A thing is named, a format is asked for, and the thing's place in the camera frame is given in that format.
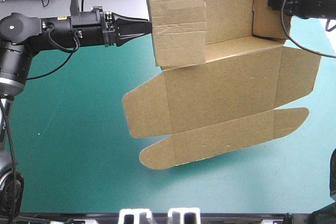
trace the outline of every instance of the cardboard box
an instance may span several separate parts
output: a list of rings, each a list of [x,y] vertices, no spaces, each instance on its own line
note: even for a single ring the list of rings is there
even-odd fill
[[[148,0],[156,64],[206,63],[206,44],[248,36],[285,39],[268,0]]]
[[[280,14],[267,0],[148,2],[164,71],[126,94],[123,105],[132,136],[171,136],[142,151],[144,165],[209,158],[288,135],[304,122],[306,108],[274,109],[312,91],[320,57],[283,46]]]

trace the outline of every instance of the cardboard flap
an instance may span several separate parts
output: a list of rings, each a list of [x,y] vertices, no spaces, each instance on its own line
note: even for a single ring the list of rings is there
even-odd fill
[[[164,75],[161,73],[123,98],[127,123],[133,137],[171,133]]]
[[[311,92],[319,62],[319,56],[275,42],[165,71],[125,95],[131,134],[175,134],[272,110]]]
[[[272,10],[268,0],[253,0],[253,34],[268,38],[287,39],[281,25],[280,11]],[[291,18],[284,16],[287,31],[290,30]]]
[[[283,48],[275,108],[311,93],[320,60],[320,56],[301,49]]]
[[[271,110],[232,121],[172,135],[140,153],[151,169],[167,169],[249,147],[295,131],[308,109]]]
[[[158,66],[205,62],[203,0],[148,0]]]
[[[206,62],[282,46],[282,42],[260,39],[254,36],[212,43],[205,46]]]
[[[253,0],[253,34],[269,38],[287,38],[280,21],[280,12],[268,6],[268,0]],[[290,17],[285,15],[286,29],[290,29]]]

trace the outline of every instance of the teal table surface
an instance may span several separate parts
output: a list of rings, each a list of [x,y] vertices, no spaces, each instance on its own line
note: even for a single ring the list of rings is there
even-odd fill
[[[292,35],[333,54],[318,20],[293,20]],[[42,52],[30,75],[66,54]],[[156,76],[150,36],[123,47],[81,48],[57,73],[28,81],[11,119],[22,211],[117,212],[200,207],[202,212],[312,212],[329,203],[336,147],[336,60],[321,61],[314,91],[287,104],[310,115],[291,135],[168,170],[150,170],[140,151],[163,137],[134,139],[122,97]]]

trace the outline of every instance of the unfolded cardboard box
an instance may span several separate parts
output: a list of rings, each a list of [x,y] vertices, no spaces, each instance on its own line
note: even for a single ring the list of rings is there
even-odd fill
[[[131,135],[167,135],[141,162],[165,169],[296,130],[308,109],[275,108],[309,94],[320,57],[284,47],[268,0],[148,0],[157,65],[126,94]]]

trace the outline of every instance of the box side panel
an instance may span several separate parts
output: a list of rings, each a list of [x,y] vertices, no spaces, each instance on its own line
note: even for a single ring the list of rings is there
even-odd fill
[[[275,47],[282,47],[283,43],[260,39],[248,36],[224,42],[212,43],[205,46],[206,61],[223,59],[241,54],[248,54],[255,51],[266,50]]]
[[[275,108],[311,93],[320,60],[320,56],[307,51],[284,47]]]
[[[208,44],[252,35],[253,0],[204,1]]]
[[[205,62],[204,0],[148,0],[148,3],[157,65],[179,65],[176,59],[188,64]]]
[[[269,38],[286,38],[280,21],[280,11],[272,10],[268,0],[254,0],[253,34]],[[286,28],[290,29],[290,18],[285,18]]]
[[[281,25],[280,12],[267,5],[268,0],[254,0],[253,34],[262,37],[287,39]],[[291,18],[284,16],[286,30],[290,30]]]
[[[282,47],[165,71],[172,133],[273,109]]]
[[[133,137],[171,132],[164,75],[161,73],[123,98],[127,123]]]

